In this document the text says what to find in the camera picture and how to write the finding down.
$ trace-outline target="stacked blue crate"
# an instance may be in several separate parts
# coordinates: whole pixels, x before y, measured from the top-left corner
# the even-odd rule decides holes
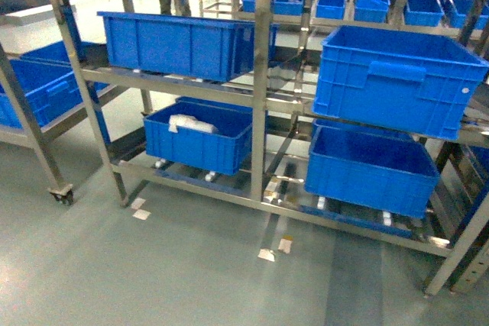
[[[356,21],[384,23],[387,20],[390,0],[357,0],[355,4]]]
[[[343,19],[347,0],[318,0],[316,17]]]

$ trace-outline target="plastic crate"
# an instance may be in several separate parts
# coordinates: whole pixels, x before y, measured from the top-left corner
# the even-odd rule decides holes
[[[171,115],[189,115],[213,124],[217,134],[179,127],[168,131]],[[146,153],[188,166],[234,175],[251,152],[252,112],[177,102],[144,119]]]
[[[439,173],[422,144],[321,127],[309,150],[305,189],[316,195],[424,218]]]
[[[384,23],[387,20],[390,0],[357,0],[356,21]]]
[[[313,111],[456,139],[489,63],[452,39],[342,26],[322,43]]]
[[[400,131],[384,130],[384,129],[379,129],[370,126],[346,124],[344,122],[323,120],[321,118],[314,119],[313,132],[311,133],[311,136],[314,137],[314,134],[317,132],[317,130],[323,126],[334,127],[337,129],[348,130],[348,131],[355,131],[357,133],[362,133],[362,134],[379,135],[381,137],[390,137],[393,139],[413,140],[413,137],[411,137],[409,134]]]
[[[301,15],[304,0],[275,0],[274,13],[276,15]]]
[[[448,0],[447,15],[450,26],[453,28],[462,28],[465,24],[465,19],[472,8],[472,0]],[[489,5],[482,8],[481,16],[475,24],[476,30],[481,30],[487,23],[489,18]]]
[[[346,0],[318,0],[316,17],[343,19],[345,16]]]
[[[243,11],[254,13],[256,9],[256,0],[241,0],[243,3]]]
[[[75,76],[67,66],[12,60],[12,68],[41,127],[82,103]],[[22,128],[0,85],[0,124]]]
[[[96,45],[98,44],[95,44],[93,42],[82,41],[83,47],[91,47]],[[63,41],[56,42],[54,44],[47,45],[39,49],[29,51],[28,53],[21,55],[20,58],[21,60],[38,61],[40,63],[52,63],[52,64],[66,65],[66,66],[71,65]],[[108,84],[95,82],[94,86],[96,91],[101,91],[102,89],[107,87]]]
[[[254,22],[99,12],[113,66],[228,82],[253,70]],[[271,28],[270,55],[277,27]]]
[[[404,22],[412,26],[436,27],[445,13],[439,0],[407,0]]]

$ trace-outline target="white tape on floor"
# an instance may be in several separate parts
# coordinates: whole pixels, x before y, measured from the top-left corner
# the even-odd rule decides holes
[[[150,216],[150,212],[149,211],[145,211],[143,209],[139,209],[138,211],[136,211],[132,216],[137,218],[137,219],[141,219],[142,221],[145,221],[147,219],[147,217]]]
[[[260,249],[258,257],[263,260],[271,261],[272,263],[275,262],[275,253],[267,248]]]
[[[136,198],[132,204],[131,204],[131,208],[133,208],[134,210],[138,210],[144,203],[146,202],[146,199],[143,199],[143,198]]]

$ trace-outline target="stainless steel shelving rack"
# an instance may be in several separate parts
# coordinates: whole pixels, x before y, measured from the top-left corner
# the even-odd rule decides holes
[[[467,44],[469,40],[475,20],[481,11],[482,2],[483,0],[475,2],[472,9],[474,16],[468,17],[468,22],[459,35],[459,40],[463,44]],[[68,24],[63,17],[63,13],[70,7],[70,2],[51,0],[51,3],[56,10],[57,21],[99,143],[103,163],[117,187],[122,207],[129,204],[129,195],[122,175],[134,176],[142,181],[160,183],[210,198],[431,253],[438,256],[440,260],[439,266],[426,278],[423,287],[426,296],[435,295],[443,287],[489,220],[489,197],[487,197],[471,217],[465,230],[457,236],[457,241],[453,241],[446,228],[439,225],[438,219],[444,213],[447,215],[446,209],[453,203],[445,200],[443,194],[439,192],[433,194],[432,204],[424,222],[414,222],[409,218],[394,216],[393,224],[389,225],[376,216],[378,213],[370,215],[367,219],[352,220],[350,215],[334,208],[338,203],[330,203],[327,210],[320,211],[315,207],[317,197],[305,195],[300,191],[303,184],[303,177],[300,177],[299,172],[300,165],[306,164],[307,159],[287,154],[287,148],[293,140],[310,141],[311,124],[304,121],[303,117],[315,117],[310,109],[314,95],[303,91],[303,87],[315,84],[307,82],[304,73],[317,69],[319,65],[319,52],[307,50],[307,41],[312,30],[310,15],[313,0],[305,0],[300,19],[298,47],[278,47],[277,60],[282,63],[274,68],[268,66],[269,27],[273,17],[270,12],[270,0],[257,0],[254,15],[256,35],[252,86],[237,81],[227,85],[217,85],[182,76],[135,73],[132,70],[111,67],[107,64],[80,62],[71,37],[71,34],[76,32],[76,25]],[[484,30],[477,49],[487,49],[487,38],[484,39],[484,34],[488,32],[489,26]],[[137,163],[136,161],[139,160],[133,159],[139,158],[145,148],[144,129],[141,127],[115,141],[107,139],[104,135],[104,127],[97,118],[98,105],[91,97],[92,87],[87,83],[88,81],[107,82],[126,88],[135,87],[252,107],[251,167],[245,164],[237,175],[239,178],[235,181],[229,177],[219,177],[217,181],[207,182],[203,179],[202,172],[193,170],[192,174],[186,174],[181,170],[174,170],[175,166],[179,166],[177,163],[166,163],[159,168],[151,166],[150,163],[147,165]],[[289,92],[282,88],[285,85],[293,85],[293,90]],[[270,112],[270,117],[266,128],[267,111]],[[290,117],[277,117],[273,115],[276,112]],[[267,152],[266,133],[284,138],[278,151]],[[474,124],[463,125],[460,138],[456,143],[489,147],[489,140],[481,134],[481,128]],[[436,160],[439,166],[444,166],[443,161],[448,159],[446,155],[446,149],[442,149]]]
[[[50,0],[0,0],[0,15],[16,11],[50,5]],[[134,11],[132,0],[124,0],[126,11]],[[44,169],[50,187],[48,191],[57,201],[71,205],[73,203],[73,185],[68,183],[50,151],[49,143],[86,118],[83,104],[76,106],[45,127],[40,127],[34,117],[24,92],[15,76],[8,57],[0,45],[0,79],[2,86],[22,124],[22,129],[0,125],[0,141],[29,147],[34,150],[40,165]],[[126,90],[125,87],[109,86],[99,94],[99,106],[102,107]],[[144,92],[145,107],[151,110],[149,94]]]

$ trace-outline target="shelf frame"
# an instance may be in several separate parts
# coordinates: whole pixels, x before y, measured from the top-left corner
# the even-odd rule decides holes
[[[308,12],[311,12],[311,1],[306,2],[304,8],[305,15],[301,17],[300,43],[292,54],[299,61],[300,68],[295,71],[295,78],[282,79],[283,84],[295,82],[299,89],[303,84],[303,72],[309,66],[309,57],[314,52],[306,49],[307,36],[311,32],[311,22]],[[295,91],[289,93],[283,90],[269,90],[269,82],[274,79],[275,68],[269,69],[268,66],[268,37],[269,27],[273,15],[270,11],[270,2],[268,0],[257,0],[255,19],[257,21],[255,31],[255,59],[253,85],[240,86],[238,83],[229,83],[232,86],[221,86],[216,84],[200,83],[195,80],[182,78],[179,76],[152,75],[148,73],[134,73],[130,70],[114,68],[110,66],[86,65],[79,61],[76,46],[73,41],[73,34],[76,34],[76,25],[69,24],[62,16],[63,11],[70,9],[69,0],[51,0],[55,9],[55,15],[63,35],[66,48],[69,51],[70,61],[75,71],[76,80],[82,93],[83,100],[86,104],[87,115],[94,130],[97,143],[99,145],[102,161],[107,169],[112,181],[118,188],[118,195],[121,206],[126,207],[129,204],[129,196],[126,192],[122,174],[138,177],[143,181],[155,182],[165,186],[175,187],[195,192],[200,195],[206,195],[215,199],[221,199],[227,202],[256,208],[274,214],[285,215],[301,221],[308,221],[329,228],[346,231],[349,233],[361,235],[364,237],[383,240],[388,243],[398,244],[414,250],[426,253],[432,253],[439,257],[440,267],[436,267],[432,274],[426,279],[423,291],[426,296],[435,295],[445,284],[446,280],[453,274],[455,268],[460,264],[467,252],[471,248],[471,243],[480,234],[483,229],[483,222],[489,220],[489,198],[482,201],[480,208],[476,211],[474,217],[469,221],[467,228],[463,231],[459,239],[452,243],[449,239],[436,237],[428,233],[415,233],[411,238],[400,237],[395,234],[387,234],[379,231],[375,224],[362,226],[363,224],[352,224],[345,222],[344,217],[335,215],[334,212],[317,212],[312,210],[312,214],[305,209],[314,209],[309,206],[301,206],[292,202],[282,201],[280,204],[274,198],[280,196],[280,190],[273,186],[280,186],[277,182],[288,184],[300,184],[303,179],[295,176],[277,175],[274,168],[280,157],[287,156],[287,146],[292,139],[305,140],[307,133],[300,131],[306,127],[310,131],[310,124],[301,121],[299,117],[315,117],[310,111],[312,99],[304,93]],[[472,32],[470,24],[466,25],[462,32]],[[294,73],[293,70],[277,70],[277,80],[283,78],[286,72]],[[243,169],[243,173],[251,174],[251,187],[249,193],[246,191],[236,191],[236,189],[227,186],[221,186],[212,182],[204,182],[197,179],[195,175],[185,176],[176,174],[168,170],[170,166],[164,166],[160,169],[146,167],[141,164],[131,162],[131,159],[144,152],[144,135],[142,128],[126,135],[125,137],[111,142],[104,135],[104,126],[101,124],[99,103],[94,99],[93,94],[89,91],[87,82],[97,80],[108,82],[125,88],[136,87],[139,89],[154,90],[166,92],[174,95],[186,95],[197,98],[205,98],[213,101],[234,103],[236,105],[250,106],[253,108],[253,147],[251,154],[251,169]],[[265,169],[265,118],[267,111],[276,111],[291,116],[289,119],[280,120],[273,118],[275,127],[274,134],[285,137],[286,140],[279,152],[276,152],[276,158]],[[486,147],[487,138],[481,136],[480,130],[473,126],[466,126],[461,131],[461,141],[478,141],[481,146]]]

